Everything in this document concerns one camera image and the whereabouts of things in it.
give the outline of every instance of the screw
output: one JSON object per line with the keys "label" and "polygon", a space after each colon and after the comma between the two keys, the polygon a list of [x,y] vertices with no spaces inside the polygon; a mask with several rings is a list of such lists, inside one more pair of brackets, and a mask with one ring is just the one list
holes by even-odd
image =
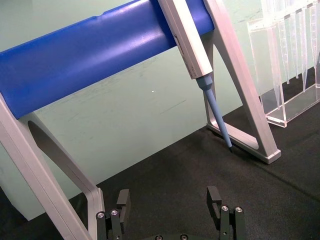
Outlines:
{"label": "screw", "polygon": [[237,207],[235,208],[235,210],[236,210],[238,213],[241,213],[241,212],[242,212],[242,208],[239,207],[239,206],[237,206]]}
{"label": "screw", "polygon": [[118,211],[117,210],[113,210],[112,212],[111,212],[111,215],[112,216],[115,216],[115,215],[117,215],[118,214]]}
{"label": "screw", "polygon": [[188,240],[188,236],[185,235],[185,234],[182,234],[182,235],[180,236],[180,239],[181,239],[181,240]]}
{"label": "screw", "polygon": [[229,210],[229,208],[228,208],[227,206],[222,206],[221,209],[222,209],[223,211],[228,211],[228,210]]}
{"label": "screw", "polygon": [[105,216],[105,214],[103,212],[99,212],[97,216],[98,218],[102,219]]}

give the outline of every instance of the black fabric mat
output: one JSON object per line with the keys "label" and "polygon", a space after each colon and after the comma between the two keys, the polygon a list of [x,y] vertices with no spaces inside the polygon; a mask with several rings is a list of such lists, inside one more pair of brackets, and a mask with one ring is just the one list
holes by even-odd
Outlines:
{"label": "black fabric mat", "polygon": [[[225,120],[251,132],[242,107]],[[244,208],[248,239],[320,240],[319,122],[318,104],[287,128],[271,125],[282,157],[270,165],[239,148],[231,154],[221,138],[201,128],[100,183],[106,210],[129,188],[128,240],[174,233],[218,239],[205,196],[206,186],[215,185],[225,204]],[[86,222],[84,195],[71,203]],[[62,238],[43,214],[2,239]]]}
{"label": "black fabric mat", "polygon": [[12,206],[0,187],[0,238],[26,222],[25,217]]}

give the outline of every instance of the pipette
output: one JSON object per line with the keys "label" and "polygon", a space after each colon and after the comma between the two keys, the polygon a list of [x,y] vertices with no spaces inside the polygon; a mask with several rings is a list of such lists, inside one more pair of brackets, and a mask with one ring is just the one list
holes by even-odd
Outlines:
{"label": "pipette", "polygon": [[[261,0],[263,18],[268,25],[272,26],[275,17],[275,2],[274,0]],[[271,61],[271,72],[273,79],[273,89],[276,98],[277,108],[280,109],[280,87],[281,87],[281,72],[278,58],[278,48],[276,43],[276,35],[271,27],[266,29],[269,55]]]}
{"label": "pipette", "polygon": [[308,48],[306,31],[306,6],[303,5],[299,12],[300,42],[301,42],[301,67],[303,92],[306,91],[307,73],[308,73]]}
{"label": "pipette", "polygon": [[198,86],[206,95],[219,130],[228,148],[232,152],[232,143],[211,89],[213,84],[211,73],[213,69],[188,5],[185,0],[158,0],[158,2],[189,75],[192,79],[196,79]]}
{"label": "pipette", "polygon": [[290,11],[289,27],[290,27],[290,49],[292,54],[292,62],[295,70],[295,77],[299,78],[298,64],[298,41],[297,41],[297,21],[296,21],[296,4],[295,0],[285,1],[287,9]]}
{"label": "pipette", "polygon": [[310,7],[310,36],[311,36],[311,48],[312,48],[312,56],[313,56],[313,65],[314,65],[314,74],[315,74],[315,83],[318,80],[317,74],[317,58],[318,58],[318,48],[317,48],[317,0],[313,1],[313,5]]}
{"label": "pipette", "polygon": [[274,1],[274,13],[275,13],[274,15],[279,28],[282,62],[284,66],[286,82],[289,84],[290,78],[289,78],[288,43],[287,43],[287,33],[286,33],[286,25],[285,25],[285,19],[284,19],[285,9],[286,9],[285,0]]}

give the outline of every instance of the blue padded bar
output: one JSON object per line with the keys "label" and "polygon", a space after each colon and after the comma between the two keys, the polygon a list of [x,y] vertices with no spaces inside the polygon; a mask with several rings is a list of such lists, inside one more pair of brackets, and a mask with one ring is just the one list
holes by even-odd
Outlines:
{"label": "blue padded bar", "polygon": [[[187,0],[198,32],[214,29]],[[174,47],[157,0],[134,0],[0,52],[0,92],[18,119]]]}

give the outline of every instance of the aluminum frame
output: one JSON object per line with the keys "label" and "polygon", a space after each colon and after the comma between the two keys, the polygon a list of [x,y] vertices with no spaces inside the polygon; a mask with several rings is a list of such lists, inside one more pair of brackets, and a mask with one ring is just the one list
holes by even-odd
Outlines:
{"label": "aluminum frame", "polygon": [[[219,51],[239,93],[254,134],[254,136],[251,136],[226,124],[231,141],[265,163],[271,164],[280,158],[281,151],[277,148],[275,139],[266,120],[254,81],[228,12],[222,0],[204,0],[204,4],[215,27],[214,31],[201,37],[204,49],[213,69],[214,45]],[[212,79],[212,90],[215,93],[213,73]],[[221,134],[206,96],[204,96],[204,103],[208,128]]]}
{"label": "aluminum frame", "polygon": [[[100,188],[88,179],[40,119],[17,120],[0,94],[0,142],[65,240],[97,240],[96,214],[105,211]],[[41,150],[85,194],[88,229],[81,222],[46,163]]]}

